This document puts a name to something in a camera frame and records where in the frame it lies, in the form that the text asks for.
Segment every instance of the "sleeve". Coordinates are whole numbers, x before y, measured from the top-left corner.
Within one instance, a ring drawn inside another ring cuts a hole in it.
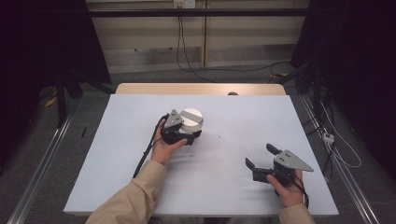
[[[315,224],[303,203],[282,208],[279,213],[279,220],[282,224]]]
[[[97,208],[87,223],[148,223],[165,176],[163,165],[147,161],[137,177]]]

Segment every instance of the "metal baseboard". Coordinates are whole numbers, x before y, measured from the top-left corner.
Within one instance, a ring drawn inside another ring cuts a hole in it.
[[[308,96],[300,95],[301,101],[308,113],[309,117],[313,120],[315,127],[318,127],[318,121],[314,118],[315,114],[313,111],[313,105]],[[322,133],[318,131],[319,138],[321,138]],[[330,146],[325,144],[326,149],[330,152]],[[337,154],[339,158],[342,158],[337,147],[334,148],[334,153]],[[358,208],[359,212],[361,213],[361,217],[363,218],[364,222],[367,224],[375,224],[380,223],[378,218],[375,215],[375,211],[373,207],[370,205],[369,201],[367,200],[366,196],[364,195],[363,191],[359,187],[358,183],[356,182],[355,178],[353,177],[352,173],[350,173],[349,168],[340,162],[333,154],[332,154],[332,161],[334,161],[334,166],[337,169],[339,175],[341,176],[346,188],[355,203],[356,207]]]
[[[37,169],[35,170],[35,174],[33,175],[27,188],[25,189],[20,200],[18,201],[17,206],[12,212],[11,217],[9,218],[7,224],[17,224],[17,223],[22,224],[25,221],[30,211],[30,208],[32,207],[35,201],[35,197],[40,190],[41,184],[46,176],[46,173],[48,172],[48,169],[50,168],[50,165],[56,155],[56,152],[59,146],[61,145],[62,140],[64,139],[64,135],[66,134],[71,119],[78,108],[78,102],[79,100],[75,100],[73,102],[71,106],[72,107],[71,111],[67,116],[66,120],[64,121],[64,124],[60,128],[56,129],[55,134],[53,135],[52,140],[49,143],[49,146],[46,150],[46,153],[41,159],[41,162],[39,163]]]

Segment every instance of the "white table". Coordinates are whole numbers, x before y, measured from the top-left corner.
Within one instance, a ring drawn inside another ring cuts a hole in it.
[[[189,107],[203,113],[203,133],[168,162],[154,216],[277,216],[281,203],[274,189],[253,181],[245,165],[248,157],[257,167],[272,168],[267,143],[291,150],[315,169],[304,172],[311,214],[338,215],[286,95],[112,95],[64,211],[88,215],[128,184],[158,119]]]

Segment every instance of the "round white object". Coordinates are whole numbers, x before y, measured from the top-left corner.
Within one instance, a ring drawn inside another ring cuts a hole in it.
[[[204,124],[204,117],[201,112],[196,109],[188,108],[180,113],[183,118],[183,124],[181,125],[181,130],[186,133],[195,133],[201,130]]]

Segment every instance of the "hand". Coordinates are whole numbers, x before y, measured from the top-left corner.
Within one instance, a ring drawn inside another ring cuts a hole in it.
[[[173,145],[168,145],[163,141],[163,136],[161,135],[161,128],[165,120],[161,120],[160,125],[154,136],[154,146],[151,153],[151,160],[157,161],[162,165],[165,165],[171,158],[176,150],[183,147],[187,143],[187,139],[182,139]]]
[[[296,176],[303,181],[303,172],[301,170],[296,170]],[[297,177],[294,178],[294,181],[302,187],[303,183]],[[304,202],[303,193],[296,186],[290,184],[288,187],[283,187],[273,175],[268,175],[267,180],[279,193],[283,206],[291,207]]]

